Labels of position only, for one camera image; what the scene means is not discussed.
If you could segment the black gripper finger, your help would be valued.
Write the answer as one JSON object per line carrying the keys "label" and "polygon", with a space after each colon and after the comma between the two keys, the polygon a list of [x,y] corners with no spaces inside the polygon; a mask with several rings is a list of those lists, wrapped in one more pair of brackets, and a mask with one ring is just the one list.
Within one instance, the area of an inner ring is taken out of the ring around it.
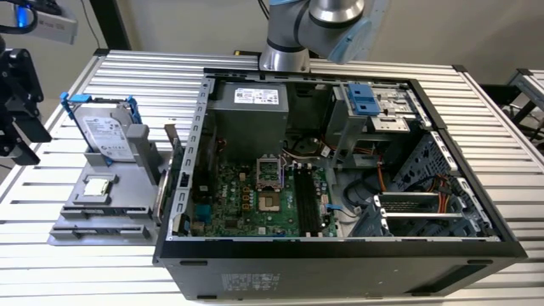
{"label": "black gripper finger", "polygon": [[37,165],[41,161],[13,126],[1,126],[1,158],[12,159],[20,166]]}
{"label": "black gripper finger", "polygon": [[52,137],[41,124],[39,103],[44,94],[29,51],[9,48],[1,52],[1,120],[16,124],[32,143]]}

